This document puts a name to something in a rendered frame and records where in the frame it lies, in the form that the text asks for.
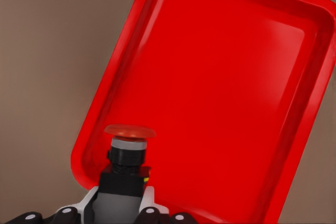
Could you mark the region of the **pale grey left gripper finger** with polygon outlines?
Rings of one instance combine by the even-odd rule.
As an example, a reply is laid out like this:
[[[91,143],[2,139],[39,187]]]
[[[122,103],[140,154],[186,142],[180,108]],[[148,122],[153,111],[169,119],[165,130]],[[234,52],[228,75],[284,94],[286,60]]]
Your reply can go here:
[[[54,224],[93,224],[92,204],[97,193],[98,186],[94,186],[79,203],[59,208],[54,214]]]

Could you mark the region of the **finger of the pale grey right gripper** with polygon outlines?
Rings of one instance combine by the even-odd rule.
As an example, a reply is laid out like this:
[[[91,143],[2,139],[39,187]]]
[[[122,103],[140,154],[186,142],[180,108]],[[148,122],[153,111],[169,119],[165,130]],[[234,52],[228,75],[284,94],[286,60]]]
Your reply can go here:
[[[155,202],[154,187],[148,186],[133,224],[170,224],[169,218],[169,209]]]

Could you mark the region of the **red mushroom push-button switch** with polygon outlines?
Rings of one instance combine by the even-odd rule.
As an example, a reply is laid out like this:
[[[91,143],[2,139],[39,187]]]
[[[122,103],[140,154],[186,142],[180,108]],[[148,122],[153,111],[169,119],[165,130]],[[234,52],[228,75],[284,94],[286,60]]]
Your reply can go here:
[[[94,224],[132,224],[138,214],[150,168],[144,166],[147,139],[156,137],[144,126],[111,124],[110,164],[101,172],[92,204]]]

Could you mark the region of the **red plastic tray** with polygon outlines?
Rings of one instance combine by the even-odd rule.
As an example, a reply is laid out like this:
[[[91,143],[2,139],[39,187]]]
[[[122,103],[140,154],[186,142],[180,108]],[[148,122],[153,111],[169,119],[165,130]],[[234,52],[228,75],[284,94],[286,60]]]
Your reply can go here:
[[[336,63],[331,0],[135,0],[71,153],[90,189],[110,124],[156,131],[159,204],[278,222]]]

